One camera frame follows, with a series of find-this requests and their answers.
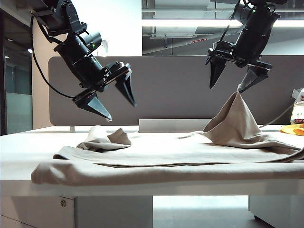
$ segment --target black cable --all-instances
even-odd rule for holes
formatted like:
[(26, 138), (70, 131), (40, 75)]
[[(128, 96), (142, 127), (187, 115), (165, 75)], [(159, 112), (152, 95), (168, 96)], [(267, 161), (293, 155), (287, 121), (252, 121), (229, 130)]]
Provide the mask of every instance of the black cable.
[[(231, 17), (230, 17), (230, 21), (232, 21), (232, 20), (234, 19), (234, 16), (235, 16), (235, 14), (236, 14), (236, 12), (237, 12), (237, 9), (238, 9), (238, 6), (239, 6), (240, 2), (241, 2), (241, 0), (238, 0), (237, 4), (236, 4), (236, 6), (235, 6), (235, 8), (234, 8), (234, 10), (233, 10), (233, 13), (232, 13), (232, 15), (231, 15)], [(219, 40), (218, 43), (220, 43), (220, 42), (223, 41), (223, 39), (224, 39), (226, 33), (228, 32), (229, 27), (230, 27), (230, 24), (228, 24), (228, 26), (226, 27), (226, 29), (225, 29), (225, 31), (224, 31), (224, 33), (223, 33), (223, 35), (222, 35), (222, 37), (220, 38), (220, 40)]]
[(275, 10), (276, 10), (276, 6), (273, 5), (273, 4), (269, 4), (269, 5), (267, 5), (267, 7), (269, 7), (269, 8), (273, 7), (274, 8), (273, 11), (271, 11), (272, 13), (275, 12)]
[(247, 8), (249, 8), (249, 9), (251, 9), (251, 10), (252, 10), (252, 8), (251, 8), (251, 7), (249, 7), (249, 2), (246, 2), (246, 0), (243, 0), (243, 3), (244, 3), (244, 5), (245, 5), (245, 7), (247, 7)]
[(45, 38), (46, 38), (50, 43), (52, 43), (52, 42), (55, 42), (55, 43), (57, 43), (57, 44), (60, 44), (60, 43), (61, 43), (61, 41), (60, 41), (59, 39), (56, 39), (56, 38), (54, 38), (54, 37), (50, 37), (50, 36), (47, 34), (47, 32), (45, 31), (44, 27), (39, 23), (39, 21), (37, 21), (37, 23), (38, 23), (38, 25), (39, 25), (39, 28), (40, 28), (41, 32), (43, 33), (43, 35), (45, 36)]
[(34, 51), (34, 42), (33, 42), (33, 23), (34, 23), (34, 16), (32, 16), (32, 17), (31, 17), (31, 20), (30, 20), (30, 42), (31, 42), (31, 46), (32, 46), (34, 61), (35, 61), (36, 65), (37, 65), (37, 68), (38, 68), (38, 70), (39, 70), (39, 72), (40, 72), (40, 74), (41, 74), (43, 80), (44, 80), (45, 83), (46, 83), (51, 89), (53, 89), (56, 93), (58, 93), (58, 94), (60, 94), (60, 95), (62, 95), (62, 96), (65, 96), (65, 97), (67, 97), (67, 98), (73, 99), (74, 96), (69, 96), (69, 95), (66, 95), (66, 94), (64, 94), (64, 93), (62, 93), (62, 92), (60, 92), (60, 91), (58, 91), (58, 90), (55, 89), (55, 88), (47, 81), (47, 79), (45, 78), (45, 76), (44, 76), (44, 74), (43, 74), (43, 72), (42, 72), (42, 70), (41, 70), (41, 68), (40, 68), (40, 66), (39, 66), (39, 63), (38, 63), (38, 61), (37, 61), (37, 58), (36, 58), (36, 55), (35, 55), (35, 51)]
[(217, 0), (215, 0), (215, 10), (217, 9)]

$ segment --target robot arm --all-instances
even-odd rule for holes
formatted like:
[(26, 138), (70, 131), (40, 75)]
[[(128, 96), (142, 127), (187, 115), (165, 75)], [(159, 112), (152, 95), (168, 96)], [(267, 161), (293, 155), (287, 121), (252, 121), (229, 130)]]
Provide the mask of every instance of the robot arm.
[(268, 78), (268, 71), (272, 68), (270, 63), (260, 61), (273, 24), (280, 15), (275, 13), (270, 3), (285, 4), (287, 0), (239, 0), (234, 9), (233, 17), (240, 21), (244, 28), (236, 43), (219, 41), (214, 49), (208, 50), (209, 57), (206, 65), (210, 63), (210, 89), (216, 84), (223, 72), (226, 62), (234, 62), (237, 67), (248, 66), (247, 74), (237, 90), (243, 92), (251, 86)]
[[(79, 21), (71, 0), (39, 0), (33, 8), (32, 15), (31, 28), (33, 17), (35, 17), (46, 39), (58, 44), (54, 51), (62, 56), (69, 69), (80, 81), (79, 85), (86, 88), (73, 97), (73, 102), (79, 108), (111, 121), (112, 117), (98, 100), (96, 91), (103, 92), (113, 81), (116, 81), (115, 86), (123, 96), (136, 106), (131, 87), (130, 65), (115, 62), (105, 67), (101, 66), (92, 54), (101, 45), (101, 35), (99, 32), (94, 34), (87, 32), (87, 24)], [(67, 34), (65, 41), (55, 38), (60, 34)]]

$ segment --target gray divider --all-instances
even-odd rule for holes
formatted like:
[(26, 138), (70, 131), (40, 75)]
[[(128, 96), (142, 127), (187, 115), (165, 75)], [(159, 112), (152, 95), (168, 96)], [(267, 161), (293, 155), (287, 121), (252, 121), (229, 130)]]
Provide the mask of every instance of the gray divider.
[[(111, 113), (112, 122), (78, 109), (68, 98), (50, 89), (50, 120), (56, 126), (138, 125), (139, 119), (212, 118), (236, 91), (247, 68), (227, 63), (215, 87), (209, 89), (206, 56), (97, 57), (102, 65), (114, 61), (132, 66), (133, 91), (137, 107), (132, 107), (114, 83), (98, 97)], [(304, 56), (263, 56), (273, 64), (270, 78), (245, 91), (242, 96), (258, 124), (281, 114), (293, 99), (294, 88), (304, 87)], [(49, 61), (49, 81), (60, 91), (76, 95), (82, 89), (61, 57)], [(291, 110), (277, 124), (288, 124)]]

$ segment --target metal frame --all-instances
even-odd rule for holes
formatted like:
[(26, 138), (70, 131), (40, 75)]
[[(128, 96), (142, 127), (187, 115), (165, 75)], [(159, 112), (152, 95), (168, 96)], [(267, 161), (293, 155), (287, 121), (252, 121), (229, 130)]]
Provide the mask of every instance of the metal frame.
[[(203, 13), (203, 12), (233, 12), (233, 9), (196, 9), (196, 8), (157, 8), (157, 9), (142, 9), (142, 12), (196, 12), (196, 13)], [(277, 9), (276, 12), (286, 13), (286, 12), (304, 12), (302, 8), (293, 8), (293, 9)]]
[(0, 135), (7, 134), (6, 91), (5, 91), (5, 47), (4, 13), (0, 10)]

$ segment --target white wall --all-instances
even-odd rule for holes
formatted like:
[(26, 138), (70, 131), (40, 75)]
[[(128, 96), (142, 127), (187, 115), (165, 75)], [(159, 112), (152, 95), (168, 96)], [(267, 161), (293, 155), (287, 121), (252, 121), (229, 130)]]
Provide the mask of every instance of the white wall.
[[(88, 24), (89, 30), (101, 31), (102, 38), (108, 41), (108, 55), (142, 55), (142, 2), (140, 0), (73, 0), (73, 3), (80, 19)], [(34, 46), (41, 68), (48, 78), (48, 61), (58, 54), (53, 51), (55, 45), (49, 44), (39, 31), (37, 24), (34, 26)], [(34, 61), (32, 62), (33, 128), (37, 129), (52, 124), (49, 121), (48, 86), (43, 81)]]
[(142, 55), (141, 0), (73, 0), (89, 31), (108, 41), (109, 56)]

